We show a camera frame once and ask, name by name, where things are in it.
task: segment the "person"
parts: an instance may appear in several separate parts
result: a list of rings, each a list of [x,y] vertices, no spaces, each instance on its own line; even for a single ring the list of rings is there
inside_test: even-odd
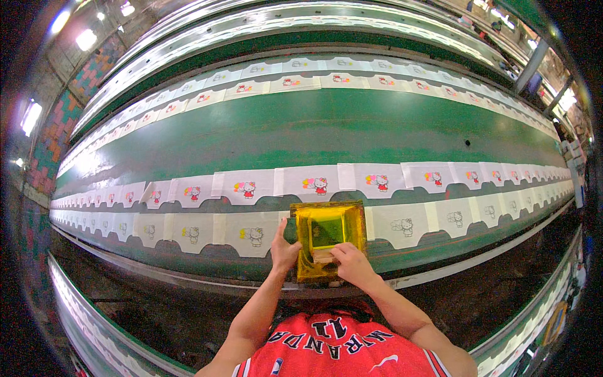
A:
[[[338,276],[368,294],[392,330],[374,322],[369,310],[337,303],[305,308],[271,326],[285,276],[302,247],[283,238],[286,223],[284,218],[272,241],[268,277],[232,321],[213,360],[195,377],[477,376],[473,358],[390,288],[348,242],[331,251]]]
[[[498,20],[498,21],[492,22],[491,27],[495,32],[500,33],[500,31],[502,30],[502,21]]]

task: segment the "red basketball jersey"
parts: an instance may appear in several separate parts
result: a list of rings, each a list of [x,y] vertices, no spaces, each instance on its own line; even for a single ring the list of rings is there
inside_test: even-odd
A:
[[[375,323],[346,315],[299,313],[281,322],[266,345],[233,377],[447,376],[429,350]]]

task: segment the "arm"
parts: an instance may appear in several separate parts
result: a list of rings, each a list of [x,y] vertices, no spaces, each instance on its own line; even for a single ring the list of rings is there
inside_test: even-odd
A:
[[[339,277],[368,294],[395,332],[418,347],[434,351],[453,377],[477,376],[473,358],[452,344],[427,314],[390,288],[360,250],[347,242],[336,245],[331,254],[339,260]]]
[[[272,241],[270,252],[273,266],[270,274],[230,324],[228,336],[212,362],[197,372],[195,377],[229,377],[237,364],[253,356],[262,346],[270,330],[287,271],[297,260],[297,253],[302,247],[299,242],[290,245],[285,241],[283,233],[286,225],[284,218]]]

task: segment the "hand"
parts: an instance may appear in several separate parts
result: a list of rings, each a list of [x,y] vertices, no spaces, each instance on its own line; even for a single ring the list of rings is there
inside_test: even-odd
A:
[[[376,280],[381,280],[381,277],[375,273],[368,262],[367,257],[353,244],[349,242],[337,244],[331,249],[331,254],[340,263],[337,268],[337,275],[363,291],[366,291]]]
[[[283,217],[270,246],[272,269],[277,273],[283,274],[287,273],[287,271],[293,267],[297,260],[297,254],[302,248],[302,243],[300,241],[297,241],[292,245],[284,239],[283,234],[285,233],[286,226],[287,218]]]

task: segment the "yellow screen printing frame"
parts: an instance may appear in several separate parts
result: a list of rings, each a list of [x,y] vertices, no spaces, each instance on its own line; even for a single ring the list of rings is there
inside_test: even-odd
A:
[[[362,200],[291,204],[297,239],[298,282],[337,280],[335,258],[329,252],[335,244],[350,242],[366,255],[367,230]]]

